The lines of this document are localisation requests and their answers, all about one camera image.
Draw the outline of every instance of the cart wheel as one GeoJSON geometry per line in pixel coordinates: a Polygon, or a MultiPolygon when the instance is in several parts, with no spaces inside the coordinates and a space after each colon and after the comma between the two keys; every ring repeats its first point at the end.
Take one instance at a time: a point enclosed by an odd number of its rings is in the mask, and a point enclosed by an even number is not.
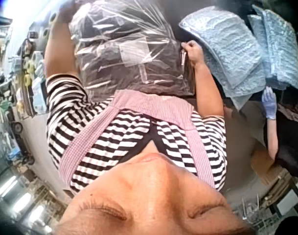
{"type": "Polygon", "coordinates": [[[12,128],[16,135],[19,135],[23,131],[23,125],[20,122],[14,122],[12,128]]]}
{"type": "Polygon", "coordinates": [[[34,165],[35,164],[35,158],[33,156],[29,156],[28,165],[34,165]]]}

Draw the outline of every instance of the closed eye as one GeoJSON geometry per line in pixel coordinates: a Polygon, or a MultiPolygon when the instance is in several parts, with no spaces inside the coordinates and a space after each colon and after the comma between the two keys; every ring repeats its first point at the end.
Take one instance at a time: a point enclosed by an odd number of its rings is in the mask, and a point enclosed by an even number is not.
{"type": "Polygon", "coordinates": [[[124,213],[104,203],[98,204],[94,201],[84,202],[79,206],[79,208],[81,212],[86,210],[95,210],[95,211],[109,214],[120,220],[127,220],[127,217],[124,213]]]}
{"type": "Polygon", "coordinates": [[[212,205],[202,205],[202,206],[198,206],[195,209],[193,209],[191,212],[188,213],[189,218],[191,219],[195,219],[203,214],[205,214],[206,212],[215,209],[215,208],[219,208],[219,207],[225,207],[225,204],[223,203],[218,203],[218,204],[212,204],[212,205]]]}

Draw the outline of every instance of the black and white striped shirt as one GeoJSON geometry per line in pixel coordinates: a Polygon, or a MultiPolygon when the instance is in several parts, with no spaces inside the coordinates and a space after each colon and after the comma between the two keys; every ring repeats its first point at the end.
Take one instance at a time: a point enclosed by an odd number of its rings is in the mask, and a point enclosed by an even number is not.
{"type": "MultiPolygon", "coordinates": [[[[89,122],[97,118],[112,102],[88,102],[80,80],[58,74],[47,80],[49,115],[47,143],[57,169],[69,144],[89,122]]],[[[209,159],[215,188],[220,190],[226,176],[226,137],[223,117],[201,118],[193,111],[191,121],[196,126],[209,159]]],[[[139,154],[153,140],[158,151],[176,165],[197,175],[185,131],[179,126],[133,110],[120,110],[118,115],[94,140],[81,159],[70,181],[70,188],[79,192],[98,176],[118,163],[139,154]]]]}

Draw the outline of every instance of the latex glove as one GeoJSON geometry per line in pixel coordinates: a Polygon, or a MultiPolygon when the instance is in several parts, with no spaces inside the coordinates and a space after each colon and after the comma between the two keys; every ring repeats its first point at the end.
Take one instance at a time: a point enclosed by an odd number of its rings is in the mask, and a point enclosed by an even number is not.
{"type": "Polygon", "coordinates": [[[182,43],[182,47],[187,51],[193,67],[205,64],[202,47],[196,41],[182,43]]]}
{"type": "Polygon", "coordinates": [[[267,119],[276,119],[277,112],[277,101],[276,95],[273,92],[272,88],[266,87],[262,95],[262,103],[266,111],[267,119]]]}

